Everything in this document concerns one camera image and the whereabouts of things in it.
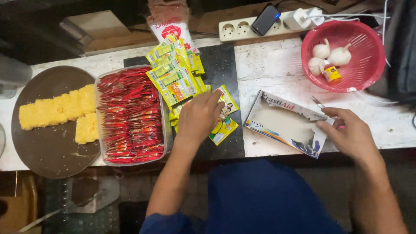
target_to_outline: garlic bulb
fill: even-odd
[[[351,53],[348,51],[348,47],[350,46],[351,44],[348,44],[345,47],[332,50],[327,58],[328,62],[334,66],[347,65],[351,60]]]
[[[312,75],[318,76],[324,71],[325,62],[321,58],[313,57],[309,60],[308,67]]]
[[[324,39],[325,44],[319,44],[313,47],[312,54],[314,57],[326,59],[329,56],[331,50],[329,49],[328,39]]]

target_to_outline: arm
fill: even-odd
[[[224,108],[225,103],[217,103],[220,96],[219,91],[205,92],[182,108],[172,153],[156,181],[146,216],[155,213],[172,215],[180,209],[192,160]]]
[[[386,165],[368,125],[350,110],[328,107],[322,111],[331,117],[337,116],[337,120],[333,126],[323,121],[317,122],[317,126],[356,165],[351,210],[358,231],[365,234],[407,234]]]

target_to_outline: fingernail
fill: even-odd
[[[315,125],[317,126],[317,127],[322,127],[322,125],[324,124],[324,122],[323,121],[317,121],[316,123],[315,123]]]

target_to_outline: weathered white paint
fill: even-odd
[[[197,47],[221,44],[216,38],[195,40]],[[288,39],[235,47],[240,110],[242,121],[248,116],[258,90],[279,95],[285,99],[319,111],[310,99],[311,95],[330,107],[348,108],[366,121],[376,144],[381,149],[416,147],[416,132],[411,127],[413,113],[400,106],[381,105],[359,94],[331,93],[314,86],[303,75],[300,62],[300,39]],[[32,66],[33,76],[59,65],[69,65],[86,70],[94,77],[123,67],[123,59],[143,56],[152,46],[107,54],[50,62]],[[6,132],[6,148],[0,158],[0,170],[28,169],[18,157],[11,136],[11,119],[17,98],[0,101],[0,123]],[[271,138],[243,128],[246,157],[298,154],[293,148]],[[336,151],[330,142],[325,143],[324,152]],[[98,158],[93,166],[104,165]]]

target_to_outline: black cutting board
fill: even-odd
[[[201,47],[199,50],[201,51],[201,61],[205,70],[205,74],[202,74],[204,83],[211,85],[212,90],[217,89],[221,85],[225,85],[231,97],[240,106],[234,45],[232,43],[213,45]],[[144,56],[124,60],[124,67],[144,64],[150,65]],[[230,114],[230,118],[238,123],[238,128],[218,146],[211,139],[207,138],[201,147],[199,147],[196,159],[233,159],[245,157],[241,112],[236,111]]]

